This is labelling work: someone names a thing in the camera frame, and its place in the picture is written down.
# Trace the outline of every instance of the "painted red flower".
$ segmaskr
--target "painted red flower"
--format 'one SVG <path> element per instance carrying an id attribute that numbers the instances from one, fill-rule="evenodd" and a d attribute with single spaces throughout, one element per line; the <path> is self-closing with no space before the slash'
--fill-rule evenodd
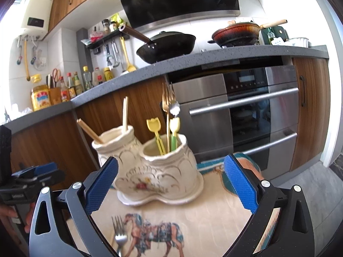
<path id="1" fill-rule="evenodd" d="M 136 184 L 136 188 L 139 190 L 146 190 L 146 183 L 138 183 Z"/>

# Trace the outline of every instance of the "metal screw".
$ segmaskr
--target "metal screw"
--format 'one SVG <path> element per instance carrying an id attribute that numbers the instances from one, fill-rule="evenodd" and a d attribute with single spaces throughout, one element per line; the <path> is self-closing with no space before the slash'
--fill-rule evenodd
<path id="1" fill-rule="evenodd" d="M 270 182 L 266 181 L 266 180 L 263 180 L 261 182 L 261 185 L 264 186 L 264 187 L 270 187 Z"/>
<path id="2" fill-rule="evenodd" d="M 73 189 L 78 190 L 82 184 L 80 182 L 73 183 Z"/>
<path id="3" fill-rule="evenodd" d="M 46 187 L 42 188 L 42 193 L 46 194 L 46 193 L 48 193 L 49 190 L 50 190 L 50 188 L 48 186 L 46 186 Z"/>
<path id="4" fill-rule="evenodd" d="M 296 192 L 300 192 L 300 191 L 301 191 L 301 187 L 298 186 L 298 185 L 295 185 L 295 186 L 294 186 L 294 190 L 295 190 Z"/>

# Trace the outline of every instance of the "gray countertop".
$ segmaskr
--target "gray countertop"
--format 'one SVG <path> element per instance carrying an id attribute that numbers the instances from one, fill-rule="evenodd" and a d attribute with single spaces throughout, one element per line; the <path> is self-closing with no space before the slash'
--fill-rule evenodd
<path id="1" fill-rule="evenodd" d="M 30 113 L 6 124 L 12 133 L 19 132 L 35 123 L 54 117 L 61 113 L 73 110 L 91 100 L 104 96 L 110 92 L 124 88 L 156 76 L 183 70 L 194 66 L 217 63 L 221 61 L 237 60 L 264 56 L 297 56 L 311 58 L 329 58 L 326 46 L 315 46 L 313 48 L 302 48 L 292 46 L 272 46 L 272 45 L 249 45 L 239 46 L 201 53 L 184 55 L 156 64 L 140 68 L 135 72 L 128 73 L 105 82 L 99 86 L 84 92 L 83 94 L 59 105 L 51 106 L 37 112 Z"/>

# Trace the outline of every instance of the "oven control panel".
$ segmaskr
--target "oven control panel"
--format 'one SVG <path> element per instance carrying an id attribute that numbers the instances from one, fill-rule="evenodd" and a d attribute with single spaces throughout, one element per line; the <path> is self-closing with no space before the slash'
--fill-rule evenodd
<path id="1" fill-rule="evenodd" d="M 253 68 L 224 73 L 227 93 L 268 86 L 265 68 Z"/>

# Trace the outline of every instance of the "blue gripper pad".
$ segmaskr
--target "blue gripper pad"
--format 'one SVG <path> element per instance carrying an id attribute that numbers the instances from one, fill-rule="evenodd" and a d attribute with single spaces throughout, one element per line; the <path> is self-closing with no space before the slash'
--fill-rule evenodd
<path id="1" fill-rule="evenodd" d="M 256 190 L 231 155 L 227 155 L 224 158 L 224 171 L 241 200 L 243 207 L 254 214 L 258 208 Z"/>
<path id="2" fill-rule="evenodd" d="M 34 175 L 38 176 L 41 174 L 46 174 L 46 173 L 49 173 L 49 172 L 54 171 L 56 169 L 57 169 L 57 164 L 54 162 L 51 162 L 51 163 L 48 163 L 45 165 L 37 166 L 35 168 Z"/>
<path id="3" fill-rule="evenodd" d="M 117 174 L 118 161 L 115 158 L 108 159 L 97 172 L 94 182 L 86 193 L 86 206 L 84 209 L 88 215 L 100 208 Z"/>

